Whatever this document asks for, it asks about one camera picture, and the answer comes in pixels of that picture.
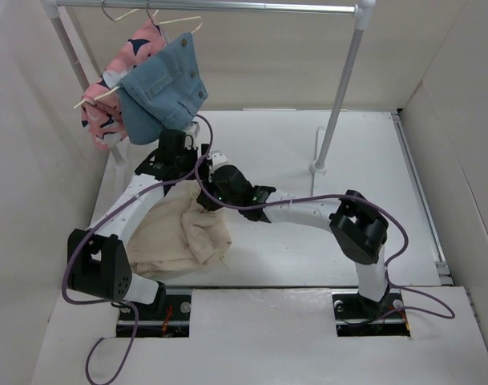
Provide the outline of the beige trousers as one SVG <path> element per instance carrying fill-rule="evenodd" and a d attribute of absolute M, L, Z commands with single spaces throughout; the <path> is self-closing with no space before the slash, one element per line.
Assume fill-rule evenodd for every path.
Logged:
<path fill-rule="evenodd" d="M 126 246 L 133 273 L 145 278 L 202 271 L 224 260 L 232 245 L 222 209 L 209 212 L 196 199 L 193 180 L 172 187 L 140 222 Z"/>

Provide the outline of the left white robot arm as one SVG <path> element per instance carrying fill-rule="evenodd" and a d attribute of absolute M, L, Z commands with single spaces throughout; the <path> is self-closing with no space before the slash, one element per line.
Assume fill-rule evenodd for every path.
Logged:
<path fill-rule="evenodd" d="M 89 229 L 75 229 L 67 240 L 67 267 L 62 296 L 69 304 L 76 300 L 69 290 L 90 295 L 88 304 L 104 302 L 138 306 L 149 318 L 158 318 L 166 309 L 162 283 L 131 271 L 126 246 L 150 209 L 160 202 L 170 187 L 190 180 L 209 157 L 212 143 L 186 145 L 196 138 L 198 123 L 182 132 L 165 130 L 157 149 L 135 170 L 119 199 Z"/>

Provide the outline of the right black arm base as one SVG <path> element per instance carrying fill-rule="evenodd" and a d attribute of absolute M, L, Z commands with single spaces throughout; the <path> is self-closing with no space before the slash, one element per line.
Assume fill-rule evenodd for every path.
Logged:
<path fill-rule="evenodd" d="M 409 337 L 409 323 L 405 312 L 393 312 L 402 306 L 399 292 L 387 294 L 381 302 L 373 302 L 358 293 L 336 293 L 333 309 L 338 337 Z"/>

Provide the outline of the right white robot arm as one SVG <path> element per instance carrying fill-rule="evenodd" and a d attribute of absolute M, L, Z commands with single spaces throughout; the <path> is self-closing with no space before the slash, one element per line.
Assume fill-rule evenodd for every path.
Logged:
<path fill-rule="evenodd" d="M 291 223 L 331 233 L 343 255 L 355 264 L 357 305 L 368 316 L 384 310 L 389 294 L 384 244 L 388 222 L 358 192 L 329 198 L 298 198 L 271 186 L 253 185 L 234 165 L 195 172 L 201 193 L 197 202 L 210 212 L 234 209 L 249 221 Z"/>

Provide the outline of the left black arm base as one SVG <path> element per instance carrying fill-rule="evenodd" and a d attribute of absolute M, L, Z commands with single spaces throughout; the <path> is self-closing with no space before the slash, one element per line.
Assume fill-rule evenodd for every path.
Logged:
<path fill-rule="evenodd" d="M 136 303 L 139 313 L 136 338 L 188 338 L 191 314 L 190 294 L 166 296 L 161 311 L 151 305 Z M 135 312 L 128 306 L 113 304 L 119 310 L 115 326 L 117 338 L 130 338 L 135 324 Z"/>

